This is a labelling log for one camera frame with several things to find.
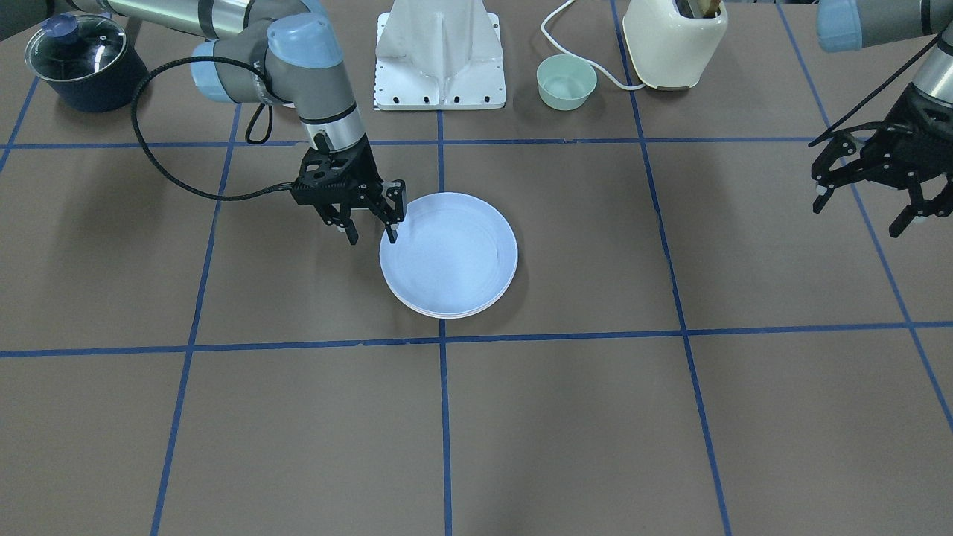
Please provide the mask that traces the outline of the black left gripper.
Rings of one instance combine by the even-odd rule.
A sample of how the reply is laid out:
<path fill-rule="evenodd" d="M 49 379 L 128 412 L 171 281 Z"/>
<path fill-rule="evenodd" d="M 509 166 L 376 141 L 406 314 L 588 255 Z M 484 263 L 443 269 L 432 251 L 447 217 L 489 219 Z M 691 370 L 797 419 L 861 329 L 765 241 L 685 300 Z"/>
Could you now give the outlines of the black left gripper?
<path fill-rule="evenodd" d="M 861 181 L 878 182 L 898 190 L 908 172 L 920 181 L 951 173 L 952 106 L 909 83 L 884 119 L 877 137 L 862 141 L 853 133 L 828 133 L 821 137 L 823 150 L 810 167 L 817 196 L 812 210 L 819 214 L 836 190 Z M 919 218 L 950 217 L 952 183 L 933 198 L 926 198 L 922 184 L 908 187 L 910 203 L 889 226 L 890 237 L 899 237 Z"/>

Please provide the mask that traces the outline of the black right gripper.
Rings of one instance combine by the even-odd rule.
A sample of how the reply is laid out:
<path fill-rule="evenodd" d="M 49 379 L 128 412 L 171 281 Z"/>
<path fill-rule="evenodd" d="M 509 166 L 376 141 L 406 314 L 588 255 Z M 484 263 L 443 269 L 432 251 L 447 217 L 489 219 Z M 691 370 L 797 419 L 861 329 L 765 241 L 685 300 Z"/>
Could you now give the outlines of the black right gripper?
<path fill-rule="evenodd" d="M 351 246 L 360 240 L 353 209 L 371 211 L 395 244 L 398 225 L 406 217 L 406 186 L 402 179 L 381 179 L 370 142 L 362 137 L 346 150 L 307 149 L 290 193 L 299 205 L 316 207 L 323 223 L 344 233 Z"/>

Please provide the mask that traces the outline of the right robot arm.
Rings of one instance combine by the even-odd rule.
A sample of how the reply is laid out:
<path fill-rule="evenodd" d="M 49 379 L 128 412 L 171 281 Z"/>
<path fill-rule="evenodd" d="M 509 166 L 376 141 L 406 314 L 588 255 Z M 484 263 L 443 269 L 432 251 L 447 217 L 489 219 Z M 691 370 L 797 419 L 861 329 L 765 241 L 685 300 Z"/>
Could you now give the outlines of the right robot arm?
<path fill-rule="evenodd" d="M 288 192 L 297 204 L 316 209 L 324 224 L 343 231 L 350 244 L 360 237 L 351 214 L 367 210 L 384 224 L 388 240 L 398 239 L 406 186 L 378 173 L 342 48 L 319 1 L 57 1 L 55 7 L 136 18 L 204 38 L 191 57 L 146 74 L 130 99 L 134 135 L 171 183 L 219 202 Z M 309 145 L 295 180 L 228 197 L 194 188 L 158 162 L 141 132 L 139 101 L 154 78 L 184 65 L 211 101 L 295 109 Z"/>

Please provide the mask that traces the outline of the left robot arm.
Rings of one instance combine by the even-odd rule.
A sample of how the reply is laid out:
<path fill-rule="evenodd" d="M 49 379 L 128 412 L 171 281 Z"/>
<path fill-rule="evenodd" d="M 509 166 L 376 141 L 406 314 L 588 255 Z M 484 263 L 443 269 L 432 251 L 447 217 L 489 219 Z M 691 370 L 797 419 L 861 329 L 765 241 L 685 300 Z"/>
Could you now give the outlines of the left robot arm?
<path fill-rule="evenodd" d="M 857 51 L 923 35 L 912 56 L 919 71 L 884 119 L 854 127 L 836 121 L 816 139 L 811 167 L 820 213 L 832 194 L 861 181 L 905 191 L 909 203 L 891 223 L 898 237 L 914 221 L 951 214 L 952 7 L 949 1 L 820 1 L 817 40 L 826 52 Z"/>

